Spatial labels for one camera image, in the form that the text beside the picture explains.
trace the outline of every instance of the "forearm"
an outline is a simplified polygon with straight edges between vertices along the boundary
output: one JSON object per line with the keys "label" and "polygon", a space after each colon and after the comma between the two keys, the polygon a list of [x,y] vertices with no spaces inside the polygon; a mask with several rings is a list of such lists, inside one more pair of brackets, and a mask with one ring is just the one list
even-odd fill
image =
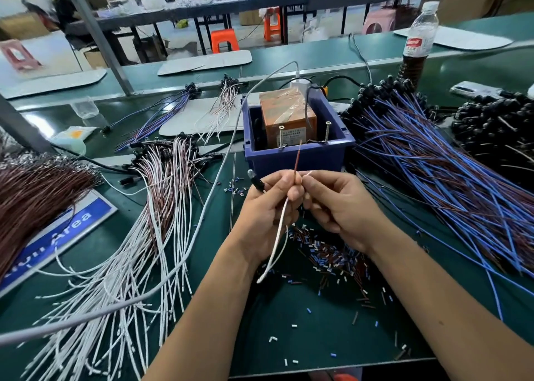
{"label": "forearm", "polygon": [[469,295],[400,229],[376,239],[372,260],[453,380],[529,379],[534,349]]}
{"label": "forearm", "polygon": [[221,246],[144,381],[226,380],[255,264]]}

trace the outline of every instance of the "left hand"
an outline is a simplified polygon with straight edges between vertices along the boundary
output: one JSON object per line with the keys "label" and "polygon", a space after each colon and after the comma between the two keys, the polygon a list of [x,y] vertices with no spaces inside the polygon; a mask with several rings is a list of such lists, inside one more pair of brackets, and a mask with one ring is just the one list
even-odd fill
{"label": "left hand", "polygon": [[232,243],[237,245],[255,267],[271,256],[286,198],[289,198],[289,202],[283,217],[283,236],[285,226],[297,221],[296,209],[302,204],[304,196],[302,177],[293,170],[280,170],[264,177],[262,181],[266,193],[260,193],[254,186],[250,186],[229,235]]}

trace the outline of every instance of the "green work surface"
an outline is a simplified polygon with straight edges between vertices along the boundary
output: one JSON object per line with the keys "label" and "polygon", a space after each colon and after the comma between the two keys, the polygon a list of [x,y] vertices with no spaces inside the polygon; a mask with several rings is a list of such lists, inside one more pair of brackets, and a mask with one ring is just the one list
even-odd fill
{"label": "green work surface", "polygon": [[[534,30],[531,28],[533,21],[534,13],[521,13],[467,21],[459,23],[455,27],[476,33],[504,36],[515,41],[527,41],[534,39]],[[406,42],[406,38],[394,33],[355,36],[355,40],[368,61],[385,60],[402,56],[404,43]],[[432,48],[433,53],[444,53],[447,51],[449,51],[449,48],[437,45]],[[124,67],[124,72],[130,80],[134,91],[144,91],[185,86],[192,81],[197,84],[220,81],[224,73],[234,78],[264,76],[290,61],[297,61],[301,71],[361,62],[358,55],[350,49],[347,37],[303,44],[291,44],[289,46],[256,48],[251,49],[250,52],[253,61],[241,67],[159,77],[157,71],[163,62],[153,62]],[[294,65],[290,65],[285,69],[285,71],[293,70],[295,70]],[[122,91],[115,77],[108,70],[108,74],[95,85],[16,99],[12,101],[12,104],[17,109],[33,109],[38,107],[39,104],[68,103],[71,100],[84,96],[101,98],[106,96],[119,96],[121,94]]]}

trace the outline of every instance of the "screw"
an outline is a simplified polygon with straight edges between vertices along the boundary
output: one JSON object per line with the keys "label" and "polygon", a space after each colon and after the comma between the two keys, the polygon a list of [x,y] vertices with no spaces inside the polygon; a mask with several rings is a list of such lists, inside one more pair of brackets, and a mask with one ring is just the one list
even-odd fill
{"label": "screw", "polygon": [[330,121],[325,122],[326,124],[326,134],[325,134],[325,144],[328,145],[328,134],[330,134],[330,126],[332,123]]}
{"label": "screw", "polygon": [[278,129],[280,130],[280,143],[278,145],[278,149],[282,149],[282,136],[284,134],[284,128],[285,127],[283,125],[278,127]]}

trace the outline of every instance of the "purple plastic bin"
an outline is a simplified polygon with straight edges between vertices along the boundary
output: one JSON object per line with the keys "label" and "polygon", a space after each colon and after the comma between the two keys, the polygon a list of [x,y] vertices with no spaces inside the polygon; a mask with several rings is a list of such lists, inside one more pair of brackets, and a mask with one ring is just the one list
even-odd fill
{"label": "purple plastic bin", "polygon": [[[321,90],[310,90],[308,107],[311,107],[317,116],[317,139],[325,137],[326,121],[331,121],[328,145],[324,142],[303,143],[298,159],[298,170],[332,170],[340,171],[343,166],[345,148],[355,144],[354,137],[341,121],[337,113],[324,97]],[[243,105],[244,126],[244,158],[250,169],[259,177],[264,177],[281,169],[294,169],[297,157],[297,146],[286,146],[283,149],[255,149],[253,123],[261,117],[261,107],[248,107]]]}

